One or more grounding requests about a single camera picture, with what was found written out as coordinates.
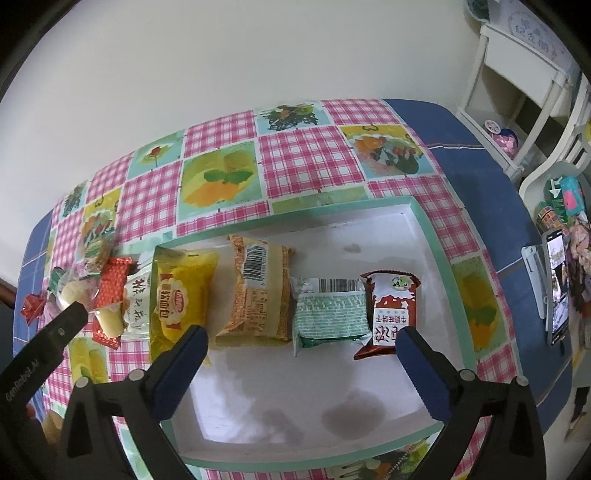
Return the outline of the red patterned packet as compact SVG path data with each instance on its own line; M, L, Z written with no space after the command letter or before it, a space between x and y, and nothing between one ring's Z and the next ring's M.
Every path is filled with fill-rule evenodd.
M103 306L116 303L121 304L122 311L124 286L127 282L127 275L132 263L133 259L130 257L111 257L108 259L101 272L99 290L92 311L95 318L93 321L93 341L112 350L119 348L121 336L118 338L108 338L102 332L94 312Z

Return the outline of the white tray with teal rim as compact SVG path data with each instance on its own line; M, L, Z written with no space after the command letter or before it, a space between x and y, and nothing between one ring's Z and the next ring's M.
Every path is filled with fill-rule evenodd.
M457 368L474 368L463 302L433 222L411 196L315 207L218 227L173 242L215 251L209 335L228 322L235 273L230 235L294 248L296 277L356 279L394 269L416 275L417 327ZM399 360L356 360L356 342L303 351L211 347L163 425L178 454L221 471L277 472L356 462L439 429Z

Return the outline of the dark green snack packet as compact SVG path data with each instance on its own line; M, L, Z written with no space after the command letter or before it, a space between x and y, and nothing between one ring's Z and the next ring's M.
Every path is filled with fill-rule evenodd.
M48 291L54 295L57 294L59 290L60 281L65 274L65 270L61 267L54 267L51 271L49 282L48 282Z

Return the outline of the pink checkered picture tablecloth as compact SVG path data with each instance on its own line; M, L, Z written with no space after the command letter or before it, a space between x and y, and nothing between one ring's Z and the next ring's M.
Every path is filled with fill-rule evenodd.
M444 107L346 99L278 105L168 134L99 169L55 205L45 269L69 267L84 234L111 228L125 256L270 215L411 196L458 281L478 374L520 370L499 271L519 253L517 191Z

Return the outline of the clear-wrapped round white bun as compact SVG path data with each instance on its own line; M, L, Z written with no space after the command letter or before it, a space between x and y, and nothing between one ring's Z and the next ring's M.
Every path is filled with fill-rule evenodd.
M92 312L99 284L98 273L69 269L58 281L56 304L63 311L73 303L80 303L87 312Z

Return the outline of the maroon milk biscuit packet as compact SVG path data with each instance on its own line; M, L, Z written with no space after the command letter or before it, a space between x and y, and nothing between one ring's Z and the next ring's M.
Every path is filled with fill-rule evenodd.
M417 323L419 278L409 272L379 269L361 275L366 293L370 337L356 361L397 354L398 333Z

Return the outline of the yellow soft bread packet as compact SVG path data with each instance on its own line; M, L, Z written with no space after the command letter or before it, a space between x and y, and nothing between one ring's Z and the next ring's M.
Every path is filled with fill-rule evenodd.
M218 260L215 251L155 248L149 300L151 362L171 350L189 327L206 327Z

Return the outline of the light teal snack packet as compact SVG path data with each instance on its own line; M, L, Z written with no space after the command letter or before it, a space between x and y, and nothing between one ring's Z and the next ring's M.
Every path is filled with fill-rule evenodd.
M369 339L366 291L361 280L291 277L290 287L294 356L322 344Z

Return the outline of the green-edged clear biscuit packet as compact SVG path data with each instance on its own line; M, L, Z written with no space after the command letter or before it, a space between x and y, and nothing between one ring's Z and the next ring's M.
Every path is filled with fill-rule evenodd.
M114 239L115 233L110 230L82 245L78 267L81 278L98 276L102 272L111 256Z

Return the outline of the dark red nice snack packet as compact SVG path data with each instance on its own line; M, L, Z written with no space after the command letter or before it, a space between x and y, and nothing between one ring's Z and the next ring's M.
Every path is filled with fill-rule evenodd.
M28 327L31 326L34 320L43 315L46 301L47 295L45 293L30 293L25 296L20 313Z

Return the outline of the colourful clutter pile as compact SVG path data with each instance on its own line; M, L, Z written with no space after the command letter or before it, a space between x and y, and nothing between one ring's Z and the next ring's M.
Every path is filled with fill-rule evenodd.
M589 318L590 222L578 179L562 175L547 180L534 219L541 232L560 228L565 235L573 305L582 318Z

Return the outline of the orange barcode bread packet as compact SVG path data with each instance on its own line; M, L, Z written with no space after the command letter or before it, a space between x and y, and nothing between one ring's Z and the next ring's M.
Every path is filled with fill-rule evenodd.
M235 295L218 348L278 346L291 340L290 258L294 248L232 234Z

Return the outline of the white calligraphy snack packet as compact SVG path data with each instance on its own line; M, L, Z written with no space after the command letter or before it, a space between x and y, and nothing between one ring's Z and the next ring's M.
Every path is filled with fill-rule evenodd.
M125 337L135 339L149 336L150 279L150 266L145 266L127 278L122 301Z

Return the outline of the yellow pudding cup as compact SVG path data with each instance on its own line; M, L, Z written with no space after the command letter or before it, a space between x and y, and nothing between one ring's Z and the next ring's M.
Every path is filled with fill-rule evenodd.
M95 317L102 329L102 332L108 338L118 338L125 330L121 304L111 304L97 309Z

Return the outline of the smartphone on stand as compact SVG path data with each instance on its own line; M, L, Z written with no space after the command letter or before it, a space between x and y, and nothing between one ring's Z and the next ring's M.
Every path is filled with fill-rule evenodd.
M543 234L542 251L545 268L547 342L549 345L555 345L564 338L570 317L570 275L562 229L549 230Z

